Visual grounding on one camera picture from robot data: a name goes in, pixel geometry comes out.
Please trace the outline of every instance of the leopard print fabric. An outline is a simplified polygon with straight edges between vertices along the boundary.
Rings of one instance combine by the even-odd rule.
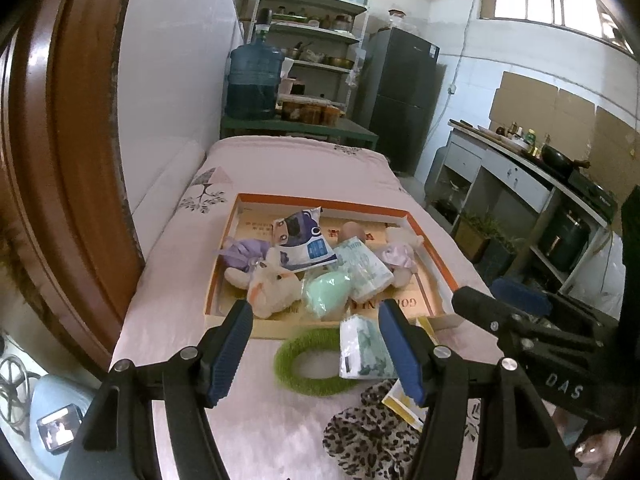
[[[402,480],[409,471],[420,433],[382,404],[395,382],[365,390],[362,407],[335,415],[324,430],[324,449],[354,480]]]

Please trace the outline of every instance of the black refrigerator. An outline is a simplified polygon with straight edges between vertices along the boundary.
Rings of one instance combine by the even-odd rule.
[[[391,169],[415,171],[437,88],[440,49],[398,28],[372,34],[367,45],[353,120],[378,135],[376,150]]]

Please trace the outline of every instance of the blue label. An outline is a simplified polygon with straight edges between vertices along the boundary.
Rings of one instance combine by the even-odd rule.
[[[326,250],[326,246],[324,244],[324,240],[322,240],[322,238],[320,240],[309,242],[306,246],[306,250],[309,253],[309,257],[314,260],[316,258],[322,258],[322,256],[328,254],[328,251]]]

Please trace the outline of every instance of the wooden door frame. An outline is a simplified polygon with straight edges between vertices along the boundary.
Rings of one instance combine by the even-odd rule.
[[[99,370],[143,268],[117,128],[128,1],[40,0],[0,57],[4,232],[62,342]]]

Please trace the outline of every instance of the white and purple package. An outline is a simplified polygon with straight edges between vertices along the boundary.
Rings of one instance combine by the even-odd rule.
[[[280,265],[293,272],[337,261],[320,231],[322,208],[303,209],[273,221],[273,244],[280,250]]]

